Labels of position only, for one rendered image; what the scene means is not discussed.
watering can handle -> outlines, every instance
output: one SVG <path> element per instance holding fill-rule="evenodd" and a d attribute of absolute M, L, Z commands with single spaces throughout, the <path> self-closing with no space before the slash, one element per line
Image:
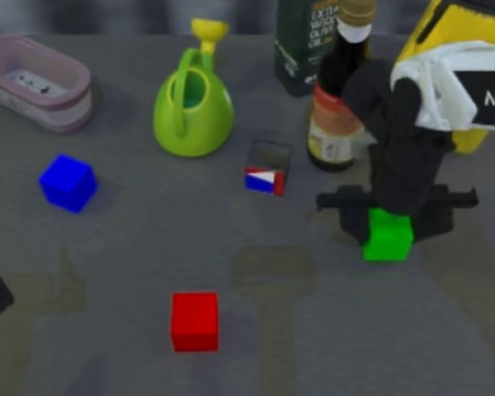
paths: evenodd
<path fill-rule="evenodd" d="M 200 57 L 197 49 L 187 49 L 181 57 L 176 78 L 174 80 L 174 129 L 179 138 L 185 138 L 187 134 L 185 119 L 183 117 L 183 99 L 185 95 L 185 84 L 189 67 Z"/>

gray table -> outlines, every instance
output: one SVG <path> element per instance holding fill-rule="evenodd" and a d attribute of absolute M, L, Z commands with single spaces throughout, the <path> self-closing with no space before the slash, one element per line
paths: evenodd
<path fill-rule="evenodd" d="M 236 128 L 198 160 L 165 154 L 151 129 L 158 87 L 192 38 L 37 39 L 87 64 L 101 95 L 95 119 L 70 136 L 0 108 L 0 271 L 18 299 L 0 318 L 0 396 L 495 395 L 495 134 L 475 155 L 448 158 L 440 176 L 476 186 L 481 205 L 460 213 L 453 234 L 379 270 L 332 237 L 333 214 L 313 213 L 318 192 L 365 183 L 368 167 L 331 176 L 309 164 L 309 99 L 273 78 L 271 37 L 220 45 Z M 402 42 L 375 37 L 375 52 L 394 57 Z M 295 147 L 283 198 L 243 188 L 254 137 Z M 100 179 L 79 216 L 47 204 L 37 185 L 57 153 Z M 289 334 L 239 289 L 249 271 L 302 285 Z M 283 289 L 267 286 L 259 300 Z M 177 290 L 219 292 L 218 354 L 171 351 Z M 261 340 L 261 328 L 281 337 Z M 280 361 L 269 367 L 261 360 L 272 354 Z"/>

pink plastic basket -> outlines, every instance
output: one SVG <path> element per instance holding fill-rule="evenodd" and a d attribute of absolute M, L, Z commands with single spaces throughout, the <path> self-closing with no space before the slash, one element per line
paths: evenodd
<path fill-rule="evenodd" d="M 87 67 L 23 36 L 0 36 L 0 105 L 57 133 L 92 115 Z"/>

green watering can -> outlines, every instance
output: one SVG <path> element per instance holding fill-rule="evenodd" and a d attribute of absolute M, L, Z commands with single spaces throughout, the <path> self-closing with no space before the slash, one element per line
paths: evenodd
<path fill-rule="evenodd" d="M 187 49 L 178 70 L 162 85 L 153 111 L 159 145 L 181 157 L 201 157 L 220 148 L 231 135 L 234 111 L 231 98 L 214 72 L 216 42 L 228 25 L 192 20 L 201 49 Z"/>

bottle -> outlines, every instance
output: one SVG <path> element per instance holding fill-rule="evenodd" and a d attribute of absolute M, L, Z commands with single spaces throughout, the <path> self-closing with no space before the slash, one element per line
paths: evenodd
<path fill-rule="evenodd" d="M 310 95 L 323 56 L 333 47 L 339 0 L 279 0 L 275 75 L 293 97 Z"/>
<path fill-rule="evenodd" d="M 337 35 L 318 71 L 308 129 L 308 155 L 326 172 L 353 163 L 352 139 L 364 130 L 341 99 L 348 79 L 367 59 L 376 0 L 340 0 Z"/>

